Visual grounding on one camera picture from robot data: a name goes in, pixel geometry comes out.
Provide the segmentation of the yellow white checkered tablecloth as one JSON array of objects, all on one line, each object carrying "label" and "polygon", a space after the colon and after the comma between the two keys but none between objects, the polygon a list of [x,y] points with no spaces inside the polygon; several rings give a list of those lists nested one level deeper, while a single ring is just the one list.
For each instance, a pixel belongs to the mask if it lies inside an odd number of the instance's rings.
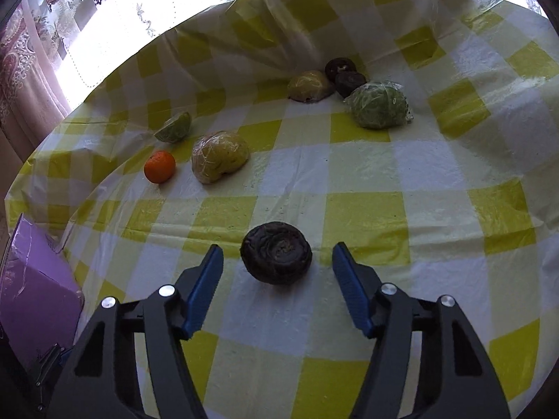
[{"label": "yellow white checkered tablecloth", "polygon": [[[364,129],[335,89],[288,99],[293,77],[335,58],[401,84],[412,122]],[[180,112],[189,134],[158,141]],[[250,157],[201,184],[193,145],[219,131]],[[143,168],[158,150],[176,171],[152,184]],[[85,317],[222,247],[204,326],[184,344],[211,418],[350,414],[372,341],[334,278],[338,242],[409,295],[455,297],[517,415],[558,357],[558,36],[503,0],[233,0],[112,72],[25,162],[7,211],[54,236]],[[271,221],[312,249],[289,286],[258,281],[240,255]]]}]

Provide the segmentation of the green lime wedge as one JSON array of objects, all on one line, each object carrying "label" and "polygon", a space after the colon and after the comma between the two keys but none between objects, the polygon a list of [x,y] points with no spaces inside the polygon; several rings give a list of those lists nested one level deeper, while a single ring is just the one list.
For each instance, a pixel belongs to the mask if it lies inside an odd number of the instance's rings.
[{"label": "green lime wedge", "polygon": [[189,112],[180,112],[169,118],[165,124],[154,133],[154,137],[163,143],[174,144],[183,140],[191,126]]}]

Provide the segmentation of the dark fruit rear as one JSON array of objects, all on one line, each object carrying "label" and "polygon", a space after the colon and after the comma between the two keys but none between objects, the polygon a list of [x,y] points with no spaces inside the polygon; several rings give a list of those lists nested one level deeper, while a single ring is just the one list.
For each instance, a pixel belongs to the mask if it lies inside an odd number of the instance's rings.
[{"label": "dark fruit rear", "polygon": [[335,78],[342,72],[356,72],[355,63],[348,58],[335,58],[327,62],[324,67],[324,74],[330,83],[335,82]]}]

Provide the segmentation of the dark brown round fruit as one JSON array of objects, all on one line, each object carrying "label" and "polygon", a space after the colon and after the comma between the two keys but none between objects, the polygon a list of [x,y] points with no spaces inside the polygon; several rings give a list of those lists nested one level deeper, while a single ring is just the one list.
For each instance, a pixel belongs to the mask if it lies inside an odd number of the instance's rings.
[{"label": "dark brown round fruit", "polygon": [[289,286],[311,267],[313,253],[295,226],[271,221],[251,229],[242,240],[240,255],[246,270],[258,281]]}]

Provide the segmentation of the floral sheer curtain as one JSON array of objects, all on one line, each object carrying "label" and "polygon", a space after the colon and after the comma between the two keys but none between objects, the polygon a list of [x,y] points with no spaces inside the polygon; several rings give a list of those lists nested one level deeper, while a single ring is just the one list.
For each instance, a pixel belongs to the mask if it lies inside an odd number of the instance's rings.
[{"label": "floral sheer curtain", "polygon": [[65,109],[169,28],[221,0],[27,0]]}]

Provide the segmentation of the wrapped yellow fruit far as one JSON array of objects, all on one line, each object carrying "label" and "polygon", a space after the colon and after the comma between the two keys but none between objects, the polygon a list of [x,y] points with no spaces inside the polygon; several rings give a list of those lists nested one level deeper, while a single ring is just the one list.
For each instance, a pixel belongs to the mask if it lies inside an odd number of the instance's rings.
[{"label": "wrapped yellow fruit far", "polygon": [[322,71],[310,70],[293,77],[287,85],[289,100],[315,103],[331,96],[334,87]]}]

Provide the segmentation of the green cabbage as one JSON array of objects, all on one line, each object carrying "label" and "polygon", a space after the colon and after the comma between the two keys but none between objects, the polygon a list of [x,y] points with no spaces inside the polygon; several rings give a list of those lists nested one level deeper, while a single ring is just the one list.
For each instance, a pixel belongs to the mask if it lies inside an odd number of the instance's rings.
[{"label": "green cabbage", "polygon": [[344,102],[356,124],[368,130],[384,130],[410,124],[403,86],[393,81],[370,81],[353,91]]}]

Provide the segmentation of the yellow fruit half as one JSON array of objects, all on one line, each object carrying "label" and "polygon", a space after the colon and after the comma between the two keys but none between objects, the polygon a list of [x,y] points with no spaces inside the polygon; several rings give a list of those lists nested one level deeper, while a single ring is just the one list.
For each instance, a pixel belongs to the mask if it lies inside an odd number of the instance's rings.
[{"label": "yellow fruit half", "polygon": [[242,168],[250,157],[245,139],[236,132],[201,136],[193,145],[191,169],[201,184],[212,184]]}]

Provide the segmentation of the small orange tangerine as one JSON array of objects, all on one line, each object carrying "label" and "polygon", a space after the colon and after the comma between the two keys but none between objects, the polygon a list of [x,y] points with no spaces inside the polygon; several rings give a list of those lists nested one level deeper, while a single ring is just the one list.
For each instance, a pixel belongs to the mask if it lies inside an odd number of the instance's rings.
[{"label": "small orange tangerine", "polygon": [[144,164],[144,175],[152,184],[166,183],[176,171],[176,161],[166,150],[154,152]]}]

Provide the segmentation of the purple-edged cardboard box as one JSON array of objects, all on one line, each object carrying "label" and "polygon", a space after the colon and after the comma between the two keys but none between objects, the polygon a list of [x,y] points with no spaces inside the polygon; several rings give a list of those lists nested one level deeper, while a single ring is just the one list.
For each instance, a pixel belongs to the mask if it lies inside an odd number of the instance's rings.
[{"label": "purple-edged cardboard box", "polygon": [[73,344],[84,294],[53,238],[21,215],[1,263],[1,325],[30,369],[54,345]]}]

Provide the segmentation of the dark fruit front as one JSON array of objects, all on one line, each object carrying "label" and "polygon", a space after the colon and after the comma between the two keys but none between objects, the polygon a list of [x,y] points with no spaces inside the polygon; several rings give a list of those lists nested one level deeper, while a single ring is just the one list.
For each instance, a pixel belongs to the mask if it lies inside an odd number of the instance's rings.
[{"label": "dark fruit front", "polygon": [[350,96],[357,88],[367,82],[367,78],[356,71],[342,71],[334,79],[334,89],[343,98]]}]

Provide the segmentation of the pink patterned drape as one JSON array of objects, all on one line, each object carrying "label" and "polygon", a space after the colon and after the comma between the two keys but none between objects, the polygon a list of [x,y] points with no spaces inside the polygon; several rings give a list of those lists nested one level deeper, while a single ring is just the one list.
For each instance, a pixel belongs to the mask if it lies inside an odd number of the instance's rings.
[{"label": "pink patterned drape", "polygon": [[1,30],[1,130],[20,160],[70,113],[27,1]]}]

